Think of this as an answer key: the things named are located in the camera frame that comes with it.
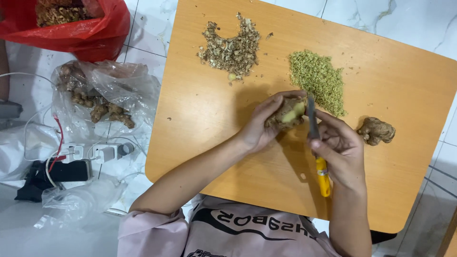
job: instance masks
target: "phone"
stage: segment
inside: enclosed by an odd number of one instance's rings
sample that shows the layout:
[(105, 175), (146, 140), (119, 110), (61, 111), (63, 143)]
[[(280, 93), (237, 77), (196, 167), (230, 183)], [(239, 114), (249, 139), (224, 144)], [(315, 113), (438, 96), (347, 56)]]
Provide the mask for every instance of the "phone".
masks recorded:
[(54, 182), (88, 181), (92, 177), (89, 162), (89, 160), (72, 161), (71, 163), (56, 161), (49, 175)]

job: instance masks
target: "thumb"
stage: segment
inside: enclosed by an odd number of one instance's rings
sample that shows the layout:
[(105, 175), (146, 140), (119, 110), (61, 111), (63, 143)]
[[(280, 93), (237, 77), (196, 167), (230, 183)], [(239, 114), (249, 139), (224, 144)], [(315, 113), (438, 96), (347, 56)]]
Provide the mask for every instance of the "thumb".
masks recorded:
[(335, 152), (330, 146), (319, 139), (313, 139), (309, 142), (311, 149), (324, 160), (332, 165), (339, 165), (343, 161), (343, 156)]
[(276, 96), (267, 106), (265, 106), (258, 114), (256, 119), (263, 123), (270, 117), (275, 111), (279, 109), (282, 104), (283, 97)]

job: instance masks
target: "forearm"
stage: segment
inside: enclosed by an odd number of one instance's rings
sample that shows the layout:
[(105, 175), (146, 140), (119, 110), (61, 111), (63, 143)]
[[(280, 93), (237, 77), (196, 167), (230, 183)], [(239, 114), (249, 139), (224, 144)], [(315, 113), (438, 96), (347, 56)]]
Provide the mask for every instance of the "forearm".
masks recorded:
[[(0, 39), (0, 75), (9, 73), (8, 56), (6, 55), (5, 41)], [(4, 76), (0, 78), (0, 99), (8, 100), (10, 94), (10, 77)]]
[(245, 155), (234, 136), (166, 173), (135, 200), (130, 211), (173, 213)]
[(369, 257), (372, 241), (367, 216), (367, 189), (334, 186), (330, 241), (343, 257)]

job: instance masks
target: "hand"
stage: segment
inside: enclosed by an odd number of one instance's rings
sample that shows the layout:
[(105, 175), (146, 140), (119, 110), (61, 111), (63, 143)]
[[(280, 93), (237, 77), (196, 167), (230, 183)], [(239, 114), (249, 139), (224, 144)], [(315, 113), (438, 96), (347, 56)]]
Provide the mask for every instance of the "hand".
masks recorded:
[(263, 149), (280, 132), (278, 126), (265, 128), (265, 121), (282, 105), (284, 97), (305, 97), (300, 90), (279, 92), (259, 104), (252, 113), (251, 120), (236, 134), (247, 153), (255, 153)]
[(337, 185), (366, 190), (363, 141), (344, 121), (316, 110), (322, 140), (309, 139), (309, 147), (327, 161), (330, 177)]

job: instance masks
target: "orange table top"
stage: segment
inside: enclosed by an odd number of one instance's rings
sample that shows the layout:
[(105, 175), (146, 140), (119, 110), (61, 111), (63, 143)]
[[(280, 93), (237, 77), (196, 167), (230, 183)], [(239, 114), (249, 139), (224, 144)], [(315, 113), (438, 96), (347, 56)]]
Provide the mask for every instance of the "orange table top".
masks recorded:
[[(218, 24), (220, 36), (235, 36), (238, 11), (256, 22), (261, 33), (260, 65), (252, 68), (244, 83), (234, 81), (229, 86), (228, 73), (200, 64), (196, 53), (199, 46), (206, 47), (202, 32), (208, 21)], [(274, 36), (265, 40), (270, 32)], [(396, 128), (392, 143), (365, 147), (365, 167), (371, 229), (400, 231), (456, 93), (457, 62), (261, 1), (179, 1), (146, 175), (155, 182), (235, 134), (269, 95), (296, 89), (289, 82), (287, 57), (304, 49), (332, 56), (335, 68), (345, 68), (349, 114), (343, 120), (352, 128), (361, 126), (366, 116)], [(328, 219), (331, 199), (320, 195), (315, 161), (304, 145), (307, 130), (303, 125), (279, 135), (267, 149), (231, 167), (202, 193)]]

